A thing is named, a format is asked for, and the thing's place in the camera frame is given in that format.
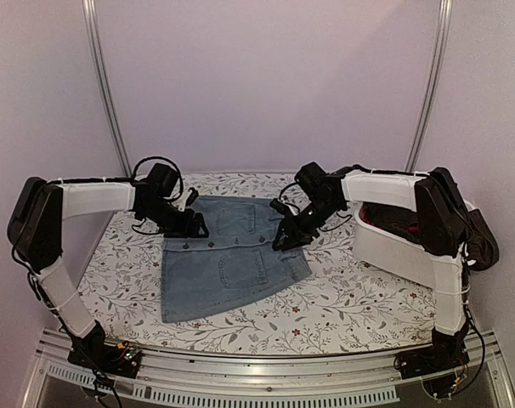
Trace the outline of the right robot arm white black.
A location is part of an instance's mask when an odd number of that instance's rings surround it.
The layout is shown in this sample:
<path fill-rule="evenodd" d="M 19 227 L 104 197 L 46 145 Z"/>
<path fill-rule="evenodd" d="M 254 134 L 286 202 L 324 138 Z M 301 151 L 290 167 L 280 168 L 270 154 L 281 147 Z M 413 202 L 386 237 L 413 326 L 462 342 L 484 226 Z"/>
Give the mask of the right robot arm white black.
<path fill-rule="evenodd" d="M 270 206 L 282 220 L 273 240 L 276 251 L 310 244 L 320 228 L 350 202 L 404 208 L 416 215 L 420 245 L 429 256 L 436 317 L 434 329 L 446 336 L 461 332 L 467 322 L 469 291 L 467 242 L 471 234 L 467 207 L 450 172 L 437 167 L 428 173 L 371 170 L 360 165 L 327 173 L 317 163 L 303 166 L 295 184 L 309 204 L 299 212 L 274 198 Z"/>

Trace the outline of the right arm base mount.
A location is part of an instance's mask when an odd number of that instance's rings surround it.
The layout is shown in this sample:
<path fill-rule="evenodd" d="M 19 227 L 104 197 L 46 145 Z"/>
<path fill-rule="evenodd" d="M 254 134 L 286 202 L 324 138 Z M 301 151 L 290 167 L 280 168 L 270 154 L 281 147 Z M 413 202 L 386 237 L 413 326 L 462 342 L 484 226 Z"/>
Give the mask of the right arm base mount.
<path fill-rule="evenodd" d="M 436 400 L 452 397 L 466 374 L 470 361 L 465 346 L 468 332 L 467 323 L 453 336 L 433 329 L 431 346 L 398 353 L 394 358 L 393 367 L 400 372 L 403 379 L 460 367 L 460 374 L 451 373 L 445 377 L 427 380 L 423 384 L 425 392 Z"/>

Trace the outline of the light blue denim skirt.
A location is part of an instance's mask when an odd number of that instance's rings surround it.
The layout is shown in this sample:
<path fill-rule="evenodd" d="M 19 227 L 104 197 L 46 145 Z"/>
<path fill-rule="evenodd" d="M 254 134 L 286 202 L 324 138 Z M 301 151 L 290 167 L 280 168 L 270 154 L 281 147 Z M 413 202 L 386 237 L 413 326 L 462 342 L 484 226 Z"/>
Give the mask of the light blue denim skirt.
<path fill-rule="evenodd" d="M 205 195 L 207 238 L 164 241 L 161 320 L 205 318 L 255 303 L 309 278 L 300 248 L 274 251 L 281 215 L 263 198 Z"/>

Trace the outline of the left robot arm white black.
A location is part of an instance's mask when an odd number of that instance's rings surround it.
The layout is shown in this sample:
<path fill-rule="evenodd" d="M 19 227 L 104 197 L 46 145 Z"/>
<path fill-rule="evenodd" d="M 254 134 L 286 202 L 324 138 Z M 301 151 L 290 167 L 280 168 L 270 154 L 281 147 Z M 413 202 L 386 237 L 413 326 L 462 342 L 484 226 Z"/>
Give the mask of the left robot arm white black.
<path fill-rule="evenodd" d="M 84 338 L 97 323 L 77 290 L 76 275 L 65 261 L 73 252 L 76 223 L 131 212 L 151 221 L 159 235 L 183 240 L 206 238 L 203 216 L 191 205 L 195 190 L 170 195 L 164 183 L 150 177 L 26 180 L 8 222 L 13 260 L 25 268 L 36 298 L 59 320 L 65 331 Z"/>

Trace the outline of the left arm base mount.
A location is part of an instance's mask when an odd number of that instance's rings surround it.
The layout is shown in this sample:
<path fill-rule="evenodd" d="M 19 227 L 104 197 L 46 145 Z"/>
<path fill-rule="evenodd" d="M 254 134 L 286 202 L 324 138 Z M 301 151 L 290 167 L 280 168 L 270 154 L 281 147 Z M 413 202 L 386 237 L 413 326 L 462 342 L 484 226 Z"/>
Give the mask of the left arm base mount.
<path fill-rule="evenodd" d="M 108 344 L 103 333 L 90 332 L 84 338 L 69 334 L 71 351 L 68 361 L 73 365 L 104 374 L 135 379 L 139 373 L 142 349 L 128 341 Z"/>

